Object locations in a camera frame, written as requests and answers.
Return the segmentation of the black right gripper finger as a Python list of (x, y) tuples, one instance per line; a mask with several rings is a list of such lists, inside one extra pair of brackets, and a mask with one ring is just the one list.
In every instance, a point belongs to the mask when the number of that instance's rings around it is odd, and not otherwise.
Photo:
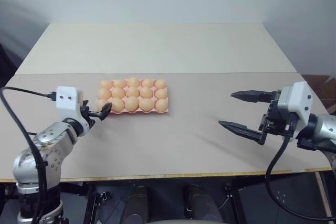
[(237, 91), (232, 93), (230, 96), (245, 102), (264, 102), (270, 103), (272, 100), (277, 99), (281, 94), (281, 91), (257, 91), (257, 90), (247, 90), (247, 91)]
[(234, 122), (218, 121), (218, 123), (225, 129), (229, 130), (230, 132), (238, 136), (252, 140), (258, 143), (259, 145), (265, 144), (266, 137), (264, 134), (262, 134), (262, 132), (251, 130), (245, 125), (234, 123)]

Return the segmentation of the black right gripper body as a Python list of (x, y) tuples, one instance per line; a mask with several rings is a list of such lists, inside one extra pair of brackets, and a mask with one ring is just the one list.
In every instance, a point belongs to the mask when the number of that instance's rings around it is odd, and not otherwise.
[(293, 137), (298, 121), (296, 112), (285, 112), (278, 108), (278, 101), (271, 100), (267, 112), (262, 116), (259, 130), (262, 137), (267, 134)]

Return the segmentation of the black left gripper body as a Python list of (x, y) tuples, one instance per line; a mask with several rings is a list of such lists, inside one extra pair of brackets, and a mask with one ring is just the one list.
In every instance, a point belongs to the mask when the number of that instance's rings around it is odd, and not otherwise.
[(89, 117), (89, 112), (90, 112), (90, 110), (89, 110), (88, 106), (83, 105), (83, 106), (80, 107), (81, 116), (86, 120), (89, 127), (93, 127), (94, 124), (95, 124), (95, 120), (93, 120)]

